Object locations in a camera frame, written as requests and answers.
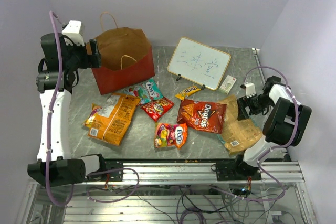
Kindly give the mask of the brown kraft chip bag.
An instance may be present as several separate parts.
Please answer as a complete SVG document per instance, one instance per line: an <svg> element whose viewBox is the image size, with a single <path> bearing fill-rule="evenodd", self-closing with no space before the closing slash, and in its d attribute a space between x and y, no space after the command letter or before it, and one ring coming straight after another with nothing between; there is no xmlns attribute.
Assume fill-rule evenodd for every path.
<svg viewBox="0 0 336 224"><path fill-rule="evenodd" d="M236 155L256 144L263 136L262 130L252 119L238 121L238 104L234 94L221 104L226 105L222 133L218 136L229 155Z"/></svg>

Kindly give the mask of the red brown paper bag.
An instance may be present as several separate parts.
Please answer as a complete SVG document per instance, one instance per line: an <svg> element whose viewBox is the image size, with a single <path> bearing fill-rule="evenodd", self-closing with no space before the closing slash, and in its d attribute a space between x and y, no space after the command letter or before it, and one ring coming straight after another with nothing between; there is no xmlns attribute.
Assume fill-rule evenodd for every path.
<svg viewBox="0 0 336 224"><path fill-rule="evenodd" d="M141 28L105 29L101 13L102 33L96 37L101 67L92 72L101 95L146 81L155 76L152 45Z"/></svg>

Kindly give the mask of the red Doritos chip bag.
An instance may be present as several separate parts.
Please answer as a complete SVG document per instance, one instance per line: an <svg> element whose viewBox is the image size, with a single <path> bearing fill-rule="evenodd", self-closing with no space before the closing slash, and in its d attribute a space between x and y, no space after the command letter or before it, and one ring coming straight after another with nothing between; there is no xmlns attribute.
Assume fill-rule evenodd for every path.
<svg viewBox="0 0 336 224"><path fill-rule="evenodd" d="M227 105L215 102L181 101L177 123L198 131L221 134Z"/></svg>

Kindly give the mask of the orange kettle chip bag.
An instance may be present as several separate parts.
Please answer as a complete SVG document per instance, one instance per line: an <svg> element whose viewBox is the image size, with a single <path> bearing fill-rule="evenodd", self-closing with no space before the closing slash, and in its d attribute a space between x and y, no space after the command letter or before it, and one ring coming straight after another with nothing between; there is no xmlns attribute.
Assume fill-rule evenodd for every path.
<svg viewBox="0 0 336 224"><path fill-rule="evenodd" d="M133 95L113 93L95 114L88 136L119 146L139 102Z"/></svg>

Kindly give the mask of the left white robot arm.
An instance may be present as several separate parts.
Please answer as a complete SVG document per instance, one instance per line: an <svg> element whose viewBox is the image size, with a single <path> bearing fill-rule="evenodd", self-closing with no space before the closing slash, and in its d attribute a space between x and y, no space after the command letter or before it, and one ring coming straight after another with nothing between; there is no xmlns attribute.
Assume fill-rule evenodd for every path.
<svg viewBox="0 0 336 224"><path fill-rule="evenodd" d="M27 166L28 175L42 186L82 183L89 174L94 180L107 175L100 154L72 158L68 140L68 115L73 88L79 82L79 69L99 68L101 56L97 41L81 44L74 36L59 33L43 35L43 59L38 65L37 90L42 107L42 129L37 161Z"/></svg>

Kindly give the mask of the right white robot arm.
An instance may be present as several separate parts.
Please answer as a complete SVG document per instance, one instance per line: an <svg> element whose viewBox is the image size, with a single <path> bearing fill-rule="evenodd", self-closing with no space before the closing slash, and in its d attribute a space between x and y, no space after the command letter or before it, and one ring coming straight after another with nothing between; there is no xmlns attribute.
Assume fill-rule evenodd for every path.
<svg viewBox="0 0 336 224"><path fill-rule="evenodd" d="M251 115L265 115L270 107L272 111L264 124L262 138L235 158L231 172L239 180L254 176L259 169L258 164L266 159L265 151L277 146L297 146L312 113L311 107L294 99L291 89L281 83L280 77L269 77L259 95L251 82L240 87L245 90L245 96L237 99L238 121Z"/></svg>

